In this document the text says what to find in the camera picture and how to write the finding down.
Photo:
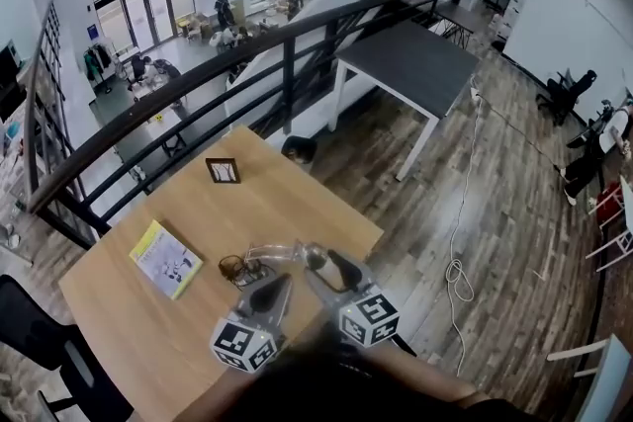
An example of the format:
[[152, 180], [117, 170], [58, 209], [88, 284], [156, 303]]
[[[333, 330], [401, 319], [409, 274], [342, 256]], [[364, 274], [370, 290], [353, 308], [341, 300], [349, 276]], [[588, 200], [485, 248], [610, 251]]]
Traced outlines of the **gray table white legs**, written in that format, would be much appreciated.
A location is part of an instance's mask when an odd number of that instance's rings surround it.
[[453, 108], [479, 60], [462, 47], [410, 21], [401, 22], [338, 51], [333, 103], [327, 126], [336, 129], [346, 75], [352, 71], [426, 118], [396, 175], [403, 180], [431, 134]]

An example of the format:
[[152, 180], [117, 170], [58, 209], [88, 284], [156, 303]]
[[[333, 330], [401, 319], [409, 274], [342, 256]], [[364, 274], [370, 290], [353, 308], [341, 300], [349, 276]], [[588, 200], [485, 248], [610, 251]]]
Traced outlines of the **dark picture frame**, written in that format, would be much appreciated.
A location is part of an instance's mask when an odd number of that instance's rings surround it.
[[234, 158], [208, 157], [205, 163], [215, 183], [239, 184], [241, 182]]

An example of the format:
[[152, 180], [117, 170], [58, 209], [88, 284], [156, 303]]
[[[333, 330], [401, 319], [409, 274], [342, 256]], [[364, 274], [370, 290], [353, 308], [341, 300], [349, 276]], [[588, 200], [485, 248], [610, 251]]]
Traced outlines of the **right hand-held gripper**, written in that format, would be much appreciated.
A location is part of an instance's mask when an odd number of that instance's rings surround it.
[[[336, 290], [310, 268], [304, 269], [304, 275], [324, 308], [339, 309], [340, 332], [360, 347], [373, 347], [394, 337], [398, 333], [400, 313], [386, 294], [373, 285], [374, 276], [369, 267], [344, 252], [328, 250], [327, 255], [338, 269], [345, 291]], [[346, 291], [364, 293], [344, 305]]]

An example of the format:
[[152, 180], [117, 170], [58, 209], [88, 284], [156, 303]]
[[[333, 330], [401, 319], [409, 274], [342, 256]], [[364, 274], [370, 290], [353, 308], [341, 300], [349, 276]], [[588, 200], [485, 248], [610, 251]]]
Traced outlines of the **dark side table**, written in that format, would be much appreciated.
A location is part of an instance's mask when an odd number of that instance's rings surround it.
[[438, 19], [433, 31], [441, 37], [466, 49], [471, 37], [481, 29], [477, 15], [459, 5], [446, 3], [435, 11]]

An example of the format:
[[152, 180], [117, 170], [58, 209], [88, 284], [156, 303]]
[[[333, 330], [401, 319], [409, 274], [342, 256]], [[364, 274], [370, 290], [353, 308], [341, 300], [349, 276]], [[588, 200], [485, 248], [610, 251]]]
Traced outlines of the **coat rack with clothes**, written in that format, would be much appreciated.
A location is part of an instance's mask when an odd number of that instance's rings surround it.
[[91, 45], [83, 53], [83, 63], [91, 88], [102, 94], [110, 94], [116, 74], [116, 61], [108, 48], [102, 43]]

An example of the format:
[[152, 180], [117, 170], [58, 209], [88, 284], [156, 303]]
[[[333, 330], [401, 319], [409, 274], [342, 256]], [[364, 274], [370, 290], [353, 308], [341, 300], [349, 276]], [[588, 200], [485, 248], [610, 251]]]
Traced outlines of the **black mesh office chair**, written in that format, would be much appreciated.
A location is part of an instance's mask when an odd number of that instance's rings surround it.
[[37, 399], [45, 422], [78, 407], [89, 422], [128, 422], [134, 409], [110, 380], [75, 324], [61, 324], [46, 313], [11, 276], [0, 276], [0, 342], [57, 371], [69, 396]]

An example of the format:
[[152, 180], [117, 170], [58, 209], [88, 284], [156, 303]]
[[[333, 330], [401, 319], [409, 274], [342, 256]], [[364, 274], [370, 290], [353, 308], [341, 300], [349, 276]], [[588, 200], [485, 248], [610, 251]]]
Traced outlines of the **person's left forearm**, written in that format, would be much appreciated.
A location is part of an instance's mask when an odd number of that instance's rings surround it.
[[227, 369], [220, 379], [180, 413], [174, 422], [216, 422], [257, 379], [258, 375]]

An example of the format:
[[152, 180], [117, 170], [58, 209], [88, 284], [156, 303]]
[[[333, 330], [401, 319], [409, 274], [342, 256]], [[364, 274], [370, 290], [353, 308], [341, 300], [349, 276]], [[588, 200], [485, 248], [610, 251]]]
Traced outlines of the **yellow book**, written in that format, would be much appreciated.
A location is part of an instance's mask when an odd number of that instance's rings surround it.
[[203, 260], [154, 220], [130, 252], [140, 270], [172, 300], [188, 287]]

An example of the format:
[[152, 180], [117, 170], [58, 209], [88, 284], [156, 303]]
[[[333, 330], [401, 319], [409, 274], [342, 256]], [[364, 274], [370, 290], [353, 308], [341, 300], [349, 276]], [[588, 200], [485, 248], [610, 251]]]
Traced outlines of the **person's black shirt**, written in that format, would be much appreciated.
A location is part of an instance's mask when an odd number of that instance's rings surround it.
[[504, 399], [485, 399], [460, 412], [459, 422], [543, 422]]

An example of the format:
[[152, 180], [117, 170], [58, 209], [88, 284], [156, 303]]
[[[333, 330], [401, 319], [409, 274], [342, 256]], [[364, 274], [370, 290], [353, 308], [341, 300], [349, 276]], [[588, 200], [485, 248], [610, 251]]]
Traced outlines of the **white frame chair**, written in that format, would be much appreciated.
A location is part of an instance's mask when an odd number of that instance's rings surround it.
[[[622, 191], [620, 213], [606, 222], [599, 222], [598, 228], [606, 237], [603, 244], [586, 255], [586, 259], [600, 257], [600, 265], [595, 271], [601, 273], [627, 257], [633, 256], [633, 187], [623, 176], [619, 177]], [[589, 211], [596, 218], [597, 203]]]
[[614, 335], [594, 343], [550, 353], [547, 362], [563, 361], [599, 352], [595, 368], [578, 371], [575, 379], [592, 377], [592, 382], [575, 422], [607, 422], [627, 379], [633, 356]]

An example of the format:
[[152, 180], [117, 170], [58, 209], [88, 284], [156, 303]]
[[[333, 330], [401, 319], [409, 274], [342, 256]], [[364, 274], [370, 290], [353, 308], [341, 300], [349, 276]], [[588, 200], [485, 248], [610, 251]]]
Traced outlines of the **black curved railing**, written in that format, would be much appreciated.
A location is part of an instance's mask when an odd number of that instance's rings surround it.
[[[109, 221], [140, 193], [146, 191], [189, 154], [197, 150], [212, 137], [243, 118], [246, 114], [268, 100], [274, 105], [265, 114], [266, 119], [278, 118], [284, 127], [290, 127], [295, 117], [294, 107], [312, 91], [321, 90], [332, 75], [331, 66], [338, 58], [343, 42], [367, 29], [379, 31], [400, 21], [419, 15], [420, 7], [435, 7], [439, 0], [361, 0], [277, 29], [238, 48], [214, 57], [180, 77], [170, 81], [156, 91], [141, 98], [133, 106], [115, 117], [100, 131], [91, 136], [78, 148], [71, 151], [54, 170], [42, 177], [37, 174], [35, 134], [31, 119], [25, 120], [25, 197], [24, 210], [34, 214], [65, 237], [84, 249], [94, 244], [91, 235], [80, 227], [73, 226], [61, 214], [50, 210], [52, 205], [60, 205], [72, 219], [80, 220], [98, 235], [110, 229]], [[183, 120], [161, 133], [142, 147], [130, 160], [115, 169], [88, 195], [70, 192], [72, 183], [79, 181], [81, 174], [96, 162], [120, 140], [144, 126], [149, 120], [171, 106], [177, 100], [201, 88], [214, 78], [238, 67], [241, 63], [251, 63], [266, 50], [278, 49], [280, 56], [263, 70], [252, 76], [241, 74], [240, 80], [229, 90], [207, 102]], [[209, 127], [193, 141], [185, 144], [168, 156], [167, 160], [150, 171], [144, 179], [135, 183], [122, 197], [100, 214], [92, 210], [93, 204], [109, 189], [150, 154], [160, 148], [170, 138], [196, 123], [210, 112], [225, 105], [229, 100], [252, 90], [264, 79], [278, 74], [277, 82], [267, 91], [255, 96], [237, 108], [233, 113]]]

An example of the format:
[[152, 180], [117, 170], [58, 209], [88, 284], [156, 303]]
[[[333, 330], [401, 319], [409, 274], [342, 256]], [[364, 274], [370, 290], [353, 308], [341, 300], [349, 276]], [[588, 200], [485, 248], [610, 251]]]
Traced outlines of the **black swivel office chair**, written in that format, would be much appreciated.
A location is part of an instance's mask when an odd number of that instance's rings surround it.
[[552, 78], [547, 81], [546, 91], [548, 96], [539, 93], [535, 98], [537, 109], [547, 108], [553, 115], [553, 122], [556, 127], [563, 124], [581, 94], [592, 86], [597, 74], [590, 69], [578, 81], [575, 81], [569, 73], [566, 75], [560, 74], [559, 77], [559, 81], [555, 81]]

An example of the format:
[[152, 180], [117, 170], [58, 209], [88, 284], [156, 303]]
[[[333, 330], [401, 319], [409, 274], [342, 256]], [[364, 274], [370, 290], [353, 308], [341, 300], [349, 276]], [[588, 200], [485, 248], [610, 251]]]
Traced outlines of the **black monitor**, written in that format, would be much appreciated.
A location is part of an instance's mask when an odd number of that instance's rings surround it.
[[12, 40], [0, 50], [0, 89], [16, 82], [22, 60]]

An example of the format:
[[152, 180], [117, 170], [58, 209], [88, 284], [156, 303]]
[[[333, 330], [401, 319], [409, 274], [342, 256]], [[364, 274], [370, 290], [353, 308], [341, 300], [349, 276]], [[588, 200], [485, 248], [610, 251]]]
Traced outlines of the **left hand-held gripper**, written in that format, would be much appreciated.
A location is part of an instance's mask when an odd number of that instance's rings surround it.
[[285, 342], [281, 323], [292, 295], [291, 275], [270, 276], [245, 287], [211, 337], [211, 350], [228, 367], [257, 373], [274, 360]]

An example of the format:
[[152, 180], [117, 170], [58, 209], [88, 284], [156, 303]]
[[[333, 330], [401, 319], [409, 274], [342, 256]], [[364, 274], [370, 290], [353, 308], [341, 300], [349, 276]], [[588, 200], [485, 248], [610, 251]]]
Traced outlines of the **red bag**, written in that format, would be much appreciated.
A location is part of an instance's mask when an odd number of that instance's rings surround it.
[[605, 190], [598, 195], [596, 219], [598, 222], [606, 222], [617, 216], [622, 209], [622, 191], [617, 182], [609, 184]]

